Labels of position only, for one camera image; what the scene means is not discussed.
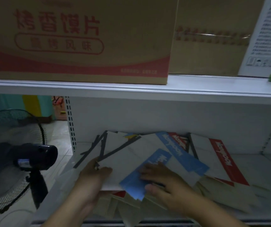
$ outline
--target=electric fan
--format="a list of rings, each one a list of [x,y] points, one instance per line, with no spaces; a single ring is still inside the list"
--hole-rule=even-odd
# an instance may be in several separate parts
[[[30,187],[36,208],[48,190],[40,170],[49,169],[58,157],[46,145],[38,119],[24,110],[0,111],[0,213],[4,213]]]

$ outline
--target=red rounded outline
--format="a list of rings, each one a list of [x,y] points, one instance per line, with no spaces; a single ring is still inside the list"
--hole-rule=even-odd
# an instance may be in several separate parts
[[[59,37],[59,38],[78,38],[78,39],[91,39],[100,41],[102,44],[102,51],[100,53],[86,53],[86,52],[68,52],[68,51],[49,51],[49,50],[34,50],[34,49],[23,49],[17,44],[17,36],[18,35],[34,35],[34,36],[48,36],[48,37]],[[59,36],[59,35],[50,35],[50,34],[34,34],[34,33],[17,33],[14,38],[15,45],[23,50],[23,51],[31,51],[31,52],[50,52],[50,53],[77,53],[77,54],[88,54],[88,55],[100,55],[104,51],[104,43],[99,38],[84,38],[84,37],[75,37],[75,36]]]

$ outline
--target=flattened cardboard box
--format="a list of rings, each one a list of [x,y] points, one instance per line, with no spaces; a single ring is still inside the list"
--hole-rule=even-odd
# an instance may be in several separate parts
[[[166,84],[178,0],[0,0],[0,79]]]
[[[237,76],[264,0],[179,0],[169,73]]]

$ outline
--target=white shelf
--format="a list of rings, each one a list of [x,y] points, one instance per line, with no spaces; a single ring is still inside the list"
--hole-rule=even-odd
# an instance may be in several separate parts
[[[0,93],[271,104],[263,78],[170,75],[167,85],[0,80]]]
[[[271,161],[262,155],[232,155],[235,162],[238,164],[245,163],[250,168],[258,171],[262,175],[267,183],[271,186]],[[73,158],[66,165],[63,172],[69,170],[73,166]],[[60,195],[59,185],[55,184],[45,200],[41,204],[38,211],[32,217],[32,226],[40,226],[47,218],[57,209],[60,204],[58,199]],[[226,208],[228,212],[232,213],[236,218],[246,222],[250,225],[271,225],[271,190],[267,198],[259,198],[262,207],[253,208],[251,214],[246,214],[238,210]],[[153,207],[146,207],[144,212],[145,218],[140,225],[187,225],[192,222],[189,219],[182,218],[178,215],[170,214],[166,210],[159,208],[158,206],[152,205]],[[84,221],[84,226],[119,226],[123,225],[123,222],[116,214],[112,220],[107,220],[103,217],[93,215]]]

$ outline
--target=tile floor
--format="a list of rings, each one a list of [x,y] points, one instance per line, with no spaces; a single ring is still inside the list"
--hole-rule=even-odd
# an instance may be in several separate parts
[[[44,124],[49,145],[58,148],[58,158],[55,164],[47,171],[42,171],[48,190],[53,186],[55,178],[60,175],[63,168],[72,156],[72,147],[67,121],[55,121]],[[13,204],[8,211],[0,214],[0,227],[28,227],[32,214],[36,211],[30,190]]]

